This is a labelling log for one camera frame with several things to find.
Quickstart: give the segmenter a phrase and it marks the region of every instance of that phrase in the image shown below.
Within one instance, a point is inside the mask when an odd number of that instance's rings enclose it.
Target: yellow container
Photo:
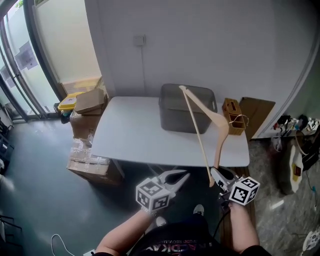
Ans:
[[[63,101],[60,102],[58,110],[60,111],[71,111],[75,108],[77,103],[77,95],[83,94],[83,92],[70,93],[65,97]]]

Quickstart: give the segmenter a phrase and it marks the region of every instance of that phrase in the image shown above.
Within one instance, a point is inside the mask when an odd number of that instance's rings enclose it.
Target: sneaker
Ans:
[[[193,209],[193,214],[201,214],[205,215],[205,208],[202,204],[197,204],[197,206]]]
[[[168,224],[168,222],[166,221],[166,219],[164,217],[159,216],[155,219],[155,224],[157,227],[161,227],[161,226]]]

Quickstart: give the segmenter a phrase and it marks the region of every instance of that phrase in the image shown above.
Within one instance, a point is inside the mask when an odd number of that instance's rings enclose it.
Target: gray storage bin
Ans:
[[[166,83],[161,87],[159,99],[161,127],[166,131],[196,134],[196,129],[181,84]],[[210,110],[217,112],[215,94],[202,87],[185,85]],[[210,118],[189,98],[200,134],[208,129]]]

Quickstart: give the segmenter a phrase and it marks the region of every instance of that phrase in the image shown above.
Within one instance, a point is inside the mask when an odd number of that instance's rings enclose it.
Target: white table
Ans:
[[[204,167],[196,134],[161,128],[157,97],[114,97],[95,132],[92,154],[116,160],[155,165]],[[217,104],[222,113],[222,104]],[[201,135],[209,166],[213,166],[218,132],[213,123]],[[246,134],[229,135],[222,147],[220,165],[249,164]]]

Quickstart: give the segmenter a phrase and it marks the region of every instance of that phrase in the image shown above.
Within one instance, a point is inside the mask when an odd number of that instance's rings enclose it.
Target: wooden box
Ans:
[[[244,122],[243,116],[239,116],[237,118],[238,115],[242,114],[238,101],[232,98],[225,98],[222,105],[222,110],[224,117],[229,123],[229,134],[241,135],[242,132],[246,129],[246,124]]]

